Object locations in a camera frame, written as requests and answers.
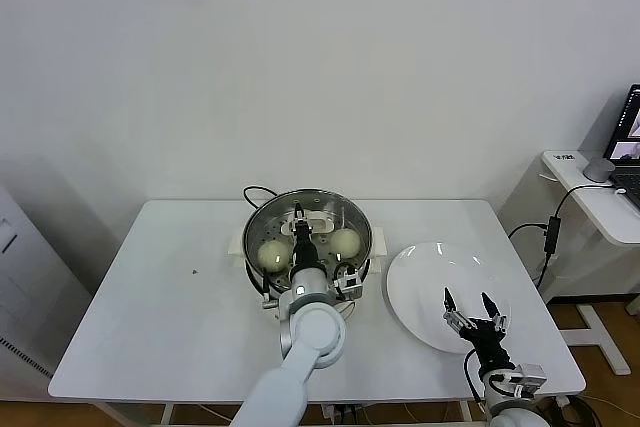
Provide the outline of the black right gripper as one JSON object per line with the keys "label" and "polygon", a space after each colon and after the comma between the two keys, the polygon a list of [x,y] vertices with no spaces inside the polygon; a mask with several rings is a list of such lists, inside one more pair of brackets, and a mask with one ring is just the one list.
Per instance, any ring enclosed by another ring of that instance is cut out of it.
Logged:
{"label": "black right gripper", "polygon": [[494,370],[513,369],[509,354],[501,346],[501,341],[506,336],[507,317],[500,313],[498,306],[486,292],[481,294],[481,298],[489,319],[472,319],[475,324],[473,327],[471,320],[457,309],[453,296],[445,287],[443,318],[456,333],[462,330],[462,338],[475,348],[480,362],[480,375]]}

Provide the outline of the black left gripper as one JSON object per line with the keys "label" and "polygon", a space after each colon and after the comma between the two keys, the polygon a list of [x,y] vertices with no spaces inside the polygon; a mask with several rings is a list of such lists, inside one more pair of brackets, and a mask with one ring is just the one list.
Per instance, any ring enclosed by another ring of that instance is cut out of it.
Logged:
{"label": "black left gripper", "polygon": [[293,249],[293,272],[309,268],[320,268],[320,261],[315,244],[311,240],[311,226],[303,220],[303,208],[299,202],[295,203],[294,220],[298,222]]}

